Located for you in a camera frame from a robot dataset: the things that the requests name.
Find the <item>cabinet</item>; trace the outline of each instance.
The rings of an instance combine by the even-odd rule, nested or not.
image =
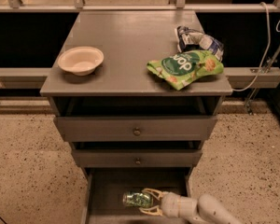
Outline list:
[[[77,17],[61,52],[92,46],[104,53],[104,62],[85,77],[54,64],[41,94],[89,180],[82,223],[155,223],[157,217],[122,206],[127,190],[189,195],[190,172],[232,90],[224,74],[174,91],[148,72],[148,61],[177,52],[174,28],[182,24],[202,30],[195,13],[186,10],[90,11]]]

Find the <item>drawer knob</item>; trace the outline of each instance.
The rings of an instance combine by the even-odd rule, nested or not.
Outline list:
[[[137,159],[135,159],[134,163],[135,163],[136,165],[140,165],[140,164],[141,164],[141,160],[140,160],[139,158],[137,158]]]
[[[133,134],[134,134],[135,136],[139,136],[139,135],[141,134],[140,129],[139,129],[139,128],[134,128],[134,129],[133,129]]]

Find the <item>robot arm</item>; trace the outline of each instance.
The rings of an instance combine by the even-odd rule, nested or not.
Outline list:
[[[172,192],[144,189],[161,203],[151,208],[139,208],[141,212],[168,218],[181,217],[191,224],[242,224],[215,197],[204,194],[198,200]]]

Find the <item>bowl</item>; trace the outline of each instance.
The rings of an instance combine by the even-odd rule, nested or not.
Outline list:
[[[77,76],[92,73],[104,60],[104,54],[96,48],[77,47],[67,50],[58,58],[59,67]]]

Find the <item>terrazzo floor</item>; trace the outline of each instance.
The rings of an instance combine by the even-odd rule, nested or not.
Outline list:
[[[0,216],[8,224],[80,223],[87,181],[49,104],[1,103]],[[280,123],[264,101],[253,110],[249,116],[243,102],[223,103],[191,175],[191,195],[210,193],[243,223],[280,223]]]

